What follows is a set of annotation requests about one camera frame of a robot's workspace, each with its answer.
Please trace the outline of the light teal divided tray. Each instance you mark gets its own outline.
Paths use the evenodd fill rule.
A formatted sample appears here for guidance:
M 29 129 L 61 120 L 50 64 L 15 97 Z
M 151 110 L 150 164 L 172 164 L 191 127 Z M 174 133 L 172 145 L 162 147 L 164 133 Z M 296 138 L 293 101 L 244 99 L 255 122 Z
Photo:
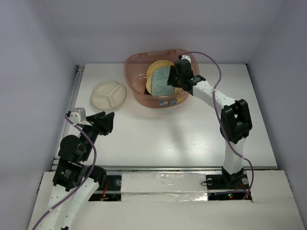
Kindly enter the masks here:
M 152 74 L 152 95 L 168 96 L 175 92 L 175 87 L 167 84 L 170 67 L 163 67 L 155 70 Z

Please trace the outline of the orange round bear plate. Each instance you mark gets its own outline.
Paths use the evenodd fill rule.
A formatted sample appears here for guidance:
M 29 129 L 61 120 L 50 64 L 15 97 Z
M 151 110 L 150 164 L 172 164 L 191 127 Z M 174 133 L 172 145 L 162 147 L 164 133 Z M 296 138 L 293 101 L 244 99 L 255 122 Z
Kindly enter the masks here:
M 147 69 L 146 77 L 149 78 L 157 69 L 173 66 L 174 63 L 168 60 L 158 60 Z

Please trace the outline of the beige bird-painted plate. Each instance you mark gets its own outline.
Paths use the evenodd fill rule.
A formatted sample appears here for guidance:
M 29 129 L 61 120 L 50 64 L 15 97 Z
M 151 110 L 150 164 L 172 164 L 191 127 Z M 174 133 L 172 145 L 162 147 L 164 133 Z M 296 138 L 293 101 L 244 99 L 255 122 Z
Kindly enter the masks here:
M 150 93 L 150 95 L 152 95 L 152 75 L 147 79 L 146 88 L 148 92 Z M 168 86 L 167 89 L 163 86 L 163 87 L 159 87 L 159 91 L 157 92 L 156 96 L 167 96 L 167 95 L 172 95 L 172 94 L 176 94 L 180 92 L 182 92 L 181 88 L 174 87 L 174 89 L 171 90 L 170 86 Z

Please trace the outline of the cream three-section plate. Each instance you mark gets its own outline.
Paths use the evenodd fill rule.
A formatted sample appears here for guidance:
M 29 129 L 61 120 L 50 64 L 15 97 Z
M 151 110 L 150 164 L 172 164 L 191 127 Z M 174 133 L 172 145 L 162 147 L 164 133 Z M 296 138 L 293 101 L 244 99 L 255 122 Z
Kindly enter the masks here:
M 104 81 L 96 85 L 91 95 L 91 103 L 100 110 L 111 110 L 121 106 L 127 97 L 127 90 L 116 81 Z

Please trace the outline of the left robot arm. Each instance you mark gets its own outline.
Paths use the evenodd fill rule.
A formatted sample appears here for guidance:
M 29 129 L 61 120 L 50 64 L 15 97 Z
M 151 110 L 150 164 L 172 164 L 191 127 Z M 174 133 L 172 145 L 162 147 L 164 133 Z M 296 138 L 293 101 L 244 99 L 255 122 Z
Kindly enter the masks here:
M 59 162 L 52 180 L 46 212 L 34 230 L 72 230 L 90 197 L 107 184 L 106 169 L 97 166 L 95 141 L 113 130 L 115 114 L 99 112 L 87 116 L 84 108 L 65 114 L 79 135 L 65 136 L 59 146 Z

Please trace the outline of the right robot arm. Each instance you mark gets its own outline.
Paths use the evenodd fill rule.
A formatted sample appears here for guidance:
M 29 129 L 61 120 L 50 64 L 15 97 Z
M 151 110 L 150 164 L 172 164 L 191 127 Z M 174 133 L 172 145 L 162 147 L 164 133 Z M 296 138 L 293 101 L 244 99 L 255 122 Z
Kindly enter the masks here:
M 194 75 L 188 55 L 181 55 L 171 66 L 167 84 L 183 89 L 215 110 L 221 135 L 225 139 L 225 159 L 222 173 L 207 176 L 203 184 L 210 190 L 235 189 L 245 178 L 243 149 L 252 129 L 247 101 L 228 97 L 204 77 Z

